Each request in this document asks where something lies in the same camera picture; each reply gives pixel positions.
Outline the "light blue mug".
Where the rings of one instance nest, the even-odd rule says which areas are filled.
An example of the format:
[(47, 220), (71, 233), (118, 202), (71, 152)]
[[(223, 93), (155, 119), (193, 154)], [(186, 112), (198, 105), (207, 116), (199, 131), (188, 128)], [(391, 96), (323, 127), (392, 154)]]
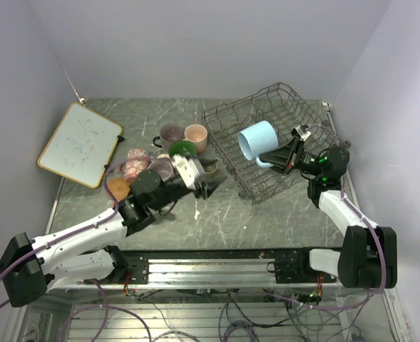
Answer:
[(255, 161), (259, 166), (259, 156), (262, 153), (276, 150), (279, 142), (273, 126), (266, 120), (251, 125), (237, 134), (241, 153), (248, 161)]

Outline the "green inside floral mug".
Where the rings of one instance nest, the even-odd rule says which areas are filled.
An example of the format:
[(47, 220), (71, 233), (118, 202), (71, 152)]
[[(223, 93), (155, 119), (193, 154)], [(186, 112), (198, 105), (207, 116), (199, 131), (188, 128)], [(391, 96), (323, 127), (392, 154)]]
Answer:
[(173, 157), (175, 155), (180, 155), (183, 157), (196, 157), (197, 150), (194, 144), (187, 140), (180, 140), (174, 142), (168, 149), (168, 155)]

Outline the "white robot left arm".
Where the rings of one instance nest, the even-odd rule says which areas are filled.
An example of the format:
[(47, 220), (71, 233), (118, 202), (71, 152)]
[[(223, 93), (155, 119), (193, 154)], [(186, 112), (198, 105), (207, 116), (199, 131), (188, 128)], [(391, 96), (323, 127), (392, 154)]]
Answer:
[(116, 284), (126, 275), (147, 282), (143, 269), (128, 261), (116, 246), (156, 221), (164, 208), (192, 194), (206, 200), (221, 185), (210, 180), (208, 160), (175, 156), (174, 175), (162, 180), (147, 169), (130, 185), (126, 198), (80, 224), (33, 239), (21, 233), (12, 238), (0, 259), (0, 283), (14, 308), (40, 299), (47, 291), (97, 280)]

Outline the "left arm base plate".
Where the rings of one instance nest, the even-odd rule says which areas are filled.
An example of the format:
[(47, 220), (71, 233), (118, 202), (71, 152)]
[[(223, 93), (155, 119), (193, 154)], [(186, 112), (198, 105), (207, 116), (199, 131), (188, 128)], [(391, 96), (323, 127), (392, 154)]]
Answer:
[(104, 284), (147, 284), (148, 260), (139, 253), (121, 250), (117, 246), (104, 249), (112, 259), (112, 272), (103, 280)]

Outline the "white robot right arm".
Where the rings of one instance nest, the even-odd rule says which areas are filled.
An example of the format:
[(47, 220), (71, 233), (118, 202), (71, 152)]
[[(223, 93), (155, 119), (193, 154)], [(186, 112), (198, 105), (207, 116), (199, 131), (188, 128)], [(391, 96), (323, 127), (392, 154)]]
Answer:
[(337, 226), (344, 239), (339, 251), (311, 249), (296, 264), (297, 276), (313, 281), (323, 271), (350, 289), (392, 289), (397, 283), (397, 236), (363, 214), (342, 184), (349, 151), (333, 145), (314, 155), (300, 138), (258, 157), (278, 173), (298, 170), (307, 179), (307, 196)]

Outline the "lavender mug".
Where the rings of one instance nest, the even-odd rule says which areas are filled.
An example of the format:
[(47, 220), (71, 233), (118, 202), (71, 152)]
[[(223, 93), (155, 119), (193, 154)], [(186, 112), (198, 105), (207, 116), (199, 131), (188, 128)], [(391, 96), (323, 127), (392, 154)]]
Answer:
[(159, 158), (150, 163), (148, 170), (157, 172), (162, 181), (167, 181), (175, 175), (173, 164), (170, 158)]

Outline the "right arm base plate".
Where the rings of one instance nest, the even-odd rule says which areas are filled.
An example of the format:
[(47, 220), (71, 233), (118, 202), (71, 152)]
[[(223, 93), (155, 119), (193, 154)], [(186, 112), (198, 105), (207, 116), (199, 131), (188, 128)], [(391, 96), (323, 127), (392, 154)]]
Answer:
[(271, 249), (267, 271), (275, 275), (277, 284), (317, 283), (319, 272), (311, 268), (309, 248)]

